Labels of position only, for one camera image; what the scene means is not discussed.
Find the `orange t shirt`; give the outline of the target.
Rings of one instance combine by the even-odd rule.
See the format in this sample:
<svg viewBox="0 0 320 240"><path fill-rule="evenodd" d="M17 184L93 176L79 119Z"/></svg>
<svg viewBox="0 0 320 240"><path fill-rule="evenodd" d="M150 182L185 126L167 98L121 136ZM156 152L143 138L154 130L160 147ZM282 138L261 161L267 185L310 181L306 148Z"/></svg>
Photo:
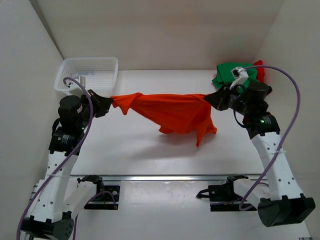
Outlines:
<svg viewBox="0 0 320 240"><path fill-rule="evenodd" d="M163 134L196 132L199 147L207 134L216 134L211 113L212 106L205 94L143 94L140 92L112 96L112 105L124 115L133 110L160 126Z"/></svg>

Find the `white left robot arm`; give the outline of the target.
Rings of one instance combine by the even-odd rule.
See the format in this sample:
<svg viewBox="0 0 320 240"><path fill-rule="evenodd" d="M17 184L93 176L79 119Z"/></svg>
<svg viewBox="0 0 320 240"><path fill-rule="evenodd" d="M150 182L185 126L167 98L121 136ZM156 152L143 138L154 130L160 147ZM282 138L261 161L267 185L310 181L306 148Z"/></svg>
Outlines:
<svg viewBox="0 0 320 240"><path fill-rule="evenodd" d="M65 197L72 169L80 154L93 118L105 116L113 103L93 90L82 96L68 95L58 107L58 119L52 125L48 164L33 197L23 212L17 234L32 239L68 240L77 216L85 205L104 195L105 187L98 175L78 179L78 187Z"/></svg>

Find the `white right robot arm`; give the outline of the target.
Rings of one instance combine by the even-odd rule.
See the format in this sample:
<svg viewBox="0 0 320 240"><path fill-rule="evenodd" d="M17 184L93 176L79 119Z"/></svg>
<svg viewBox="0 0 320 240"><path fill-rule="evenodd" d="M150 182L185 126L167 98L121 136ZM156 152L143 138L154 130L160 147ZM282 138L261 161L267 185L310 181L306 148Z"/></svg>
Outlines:
<svg viewBox="0 0 320 240"><path fill-rule="evenodd" d="M243 116L241 127L247 130L264 168L256 181L233 178L224 187L224 195L229 200L241 197L239 210L255 208L266 227L300 224L316 204L304 195L291 171L282 147L286 135L280 133L265 101L271 92L272 88L262 82L252 82L248 87L225 84L204 97L218 111L231 109Z"/></svg>

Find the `green t shirt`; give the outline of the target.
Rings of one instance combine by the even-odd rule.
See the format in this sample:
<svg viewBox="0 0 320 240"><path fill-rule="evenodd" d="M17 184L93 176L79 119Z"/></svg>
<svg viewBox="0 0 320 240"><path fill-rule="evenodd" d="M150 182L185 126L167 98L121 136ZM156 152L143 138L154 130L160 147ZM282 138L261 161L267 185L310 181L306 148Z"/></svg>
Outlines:
<svg viewBox="0 0 320 240"><path fill-rule="evenodd" d="M216 66L216 76L212 80L212 84L220 89L223 84L230 84L234 81L234 77L232 75L232 70L236 67L250 67L252 63L243 63L243 62L226 62ZM257 80L257 70L255 68L250 68L247 71L248 79L243 83L244 87L247 88L250 83L258 82Z"/></svg>

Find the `white plastic basket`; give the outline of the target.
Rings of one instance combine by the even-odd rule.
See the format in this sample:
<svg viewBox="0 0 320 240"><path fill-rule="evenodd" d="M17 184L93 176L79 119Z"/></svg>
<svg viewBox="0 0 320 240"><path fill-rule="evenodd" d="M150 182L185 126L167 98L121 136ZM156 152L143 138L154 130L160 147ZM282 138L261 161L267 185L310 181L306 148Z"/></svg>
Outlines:
<svg viewBox="0 0 320 240"><path fill-rule="evenodd" d="M117 81L119 61L116 57L71 57L65 59L57 73L54 89L70 95L63 79L85 77L86 90L103 97L111 97Z"/></svg>

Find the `red t shirt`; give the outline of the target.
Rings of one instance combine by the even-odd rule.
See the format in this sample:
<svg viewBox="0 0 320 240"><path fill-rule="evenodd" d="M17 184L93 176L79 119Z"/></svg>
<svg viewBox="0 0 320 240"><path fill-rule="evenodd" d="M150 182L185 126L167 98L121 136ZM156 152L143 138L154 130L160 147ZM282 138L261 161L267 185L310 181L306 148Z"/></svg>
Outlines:
<svg viewBox="0 0 320 240"><path fill-rule="evenodd" d="M258 60L256 62L253 63L254 66L261 66L263 65L263 61L262 60ZM256 71L257 71L257 75L256 75L256 80L261 82L261 83L264 83L265 82L265 70L263 67L258 67L256 68Z"/></svg>

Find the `aluminium table rail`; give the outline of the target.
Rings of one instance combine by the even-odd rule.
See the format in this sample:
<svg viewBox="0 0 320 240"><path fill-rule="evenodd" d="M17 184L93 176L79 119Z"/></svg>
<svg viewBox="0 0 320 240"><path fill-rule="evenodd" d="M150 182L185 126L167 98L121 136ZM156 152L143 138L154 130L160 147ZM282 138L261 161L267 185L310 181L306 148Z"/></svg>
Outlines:
<svg viewBox="0 0 320 240"><path fill-rule="evenodd" d="M86 181L101 178L103 184L109 189L119 186L117 199L125 199L138 203L154 201L173 202L184 200L195 194L201 187L208 185L222 185L227 181L225 175L58 175L46 174L50 180L66 180L68 184L75 185L78 179Z"/></svg>

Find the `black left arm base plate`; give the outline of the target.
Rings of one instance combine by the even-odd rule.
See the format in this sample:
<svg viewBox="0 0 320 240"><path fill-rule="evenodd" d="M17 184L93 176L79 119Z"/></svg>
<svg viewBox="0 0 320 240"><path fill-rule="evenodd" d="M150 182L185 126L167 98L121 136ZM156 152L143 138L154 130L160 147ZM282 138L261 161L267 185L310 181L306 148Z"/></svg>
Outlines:
<svg viewBox="0 0 320 240"><path fill-rule="evenodd" d="M109 210L119 209L121 183L119 181L103 181L97 196L84 206L85 210Z"/></svg>

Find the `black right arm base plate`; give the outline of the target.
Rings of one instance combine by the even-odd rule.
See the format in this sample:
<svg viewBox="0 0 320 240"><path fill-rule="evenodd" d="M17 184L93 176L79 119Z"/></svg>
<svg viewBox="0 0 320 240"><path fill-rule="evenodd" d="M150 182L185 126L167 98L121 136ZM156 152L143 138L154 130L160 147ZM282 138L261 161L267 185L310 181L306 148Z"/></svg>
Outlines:
<svg viewBox="0 0 320 240"><path fill-rule="evenodd" d="M239 179L249 178L246 175L228 176L223 183L208 185L206 189L200 190L196 198L208 199L211 212L239 212L242 197L234 192L234 182Z"/></svg>

